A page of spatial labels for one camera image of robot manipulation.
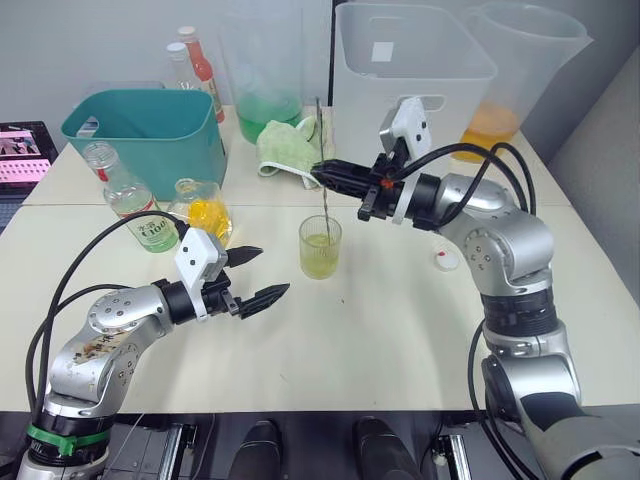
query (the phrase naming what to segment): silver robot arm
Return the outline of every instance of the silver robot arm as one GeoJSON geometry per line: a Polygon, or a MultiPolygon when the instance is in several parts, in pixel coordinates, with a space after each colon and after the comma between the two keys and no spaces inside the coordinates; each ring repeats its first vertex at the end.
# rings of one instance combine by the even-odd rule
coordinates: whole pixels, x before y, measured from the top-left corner
{"type": "Polygon", "coordinates": [[[253,259],[255,247],[225,250],[189,229],[176,253],[180,281],[123,289],[99,298],[84,326],[55,357],[43,412],[30,425],[20,480],[94,479],[108,458],[110,428],[141,355],[175,325],[228,312],[247,318],[271,306],[289,287],[273,285],[247,301],[233,297],[223,271],[253,259]]]}
{"type": "MultiPolygon", "coordinates": [[[[471,179],[447,175],[435,198],[442,218],[471,179]]],[[[495,415],[518,421],[551,479],[640,475],[640,443],[611,422],[585,414],[567,331],[555,318],[544,223],[518,209],[499,185],[483,181],[440,233],[462,251],[485,309],[482,362],[495,415]]]]}
{"type": "Polygon", "coordinates": [[[373,167],[329,160],[311,173],[327,188],[360,198],[359,219],[409,218],[415,228],[437,231],[461,250],[481,296],[482,333],[492,352],[482,362],[487,409],[522,424],[549,478],[637,478],[637,439],[579,407],[567,331],[553,303],[549,229],[494,182],[481,181],[450,219],[473,179],[415,172],[394,180],[405,163],[430,150],[428,124],[420,100],[406,99],[383,122],[385,153],[373,167]]]}

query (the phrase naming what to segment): white bottle cap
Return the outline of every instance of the white bottle cap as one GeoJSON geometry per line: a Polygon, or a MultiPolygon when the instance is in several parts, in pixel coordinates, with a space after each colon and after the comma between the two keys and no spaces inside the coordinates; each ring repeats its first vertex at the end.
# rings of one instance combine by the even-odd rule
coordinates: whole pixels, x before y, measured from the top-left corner
{"type": "Polygon", "coordinates": [[[434,260],[436,262],[436,267],[438,267],[438,269],[442,270],[443,272],[450,272],[451,270],[455,270],[460,264],[458,255],[446,248],[438,249],[436,251],[434,260]]]}
{"type": "Polygon", "coordinates": [[[172,60],[184,60],[189,56],[187,46],[182,42],[174,42],[167,45],[167,52],[172,60]]]}
{"type": "Polygon", "coordinates": [[[178,29],[178,35],[180,37],[180,41],[184,43],[195,42],[196,38],[196,27],[180,27],[178,29]]]}

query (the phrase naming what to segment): orange liquid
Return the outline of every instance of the orange liquid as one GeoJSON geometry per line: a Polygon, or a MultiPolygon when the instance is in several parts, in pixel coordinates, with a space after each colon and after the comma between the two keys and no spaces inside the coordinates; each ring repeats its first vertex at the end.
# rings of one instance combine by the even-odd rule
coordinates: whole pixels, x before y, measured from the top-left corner
{"type": "MultiPolygon", "coordinates": [[[[519,125],[518,117],[511,110],[491,103],[481,103],[460,141],[490,150],[498,142],[511,140],[519,125]]],[[[470,152],[456,152],[453,158],[471,163],[484,161],[480,155],[470,152]]]]}

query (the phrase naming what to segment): glass cup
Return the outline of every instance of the glass cup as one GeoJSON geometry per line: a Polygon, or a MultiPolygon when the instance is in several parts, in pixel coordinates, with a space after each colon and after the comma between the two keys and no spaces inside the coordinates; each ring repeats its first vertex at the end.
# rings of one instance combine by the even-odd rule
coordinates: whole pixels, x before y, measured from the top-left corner
{"type": "Polygon", "coordinates": [[[300,225],[300,267],[315,280],[329,278],[338,266],[342,227],[333,218],[314,215],[300,225]]]}
{"type": "Polygon", "coordinates": [[[296,0],[228,0],[223,60],[245,139],[271,120],[294,127],[302,113],[302,9],[296,0]]]}

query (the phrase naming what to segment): yellow-green liquid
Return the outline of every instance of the yellow-green liquid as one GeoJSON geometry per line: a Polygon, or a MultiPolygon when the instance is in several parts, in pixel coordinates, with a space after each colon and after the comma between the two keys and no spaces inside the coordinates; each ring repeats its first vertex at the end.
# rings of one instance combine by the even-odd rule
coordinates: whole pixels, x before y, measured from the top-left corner
{"type": "Polygon", "coordinates": [[[309,235],[300,246],[300,266],[302,271],[316,280],[330,277],[338,266],[339,246],[329,244],[324,233],[309,235]]]}

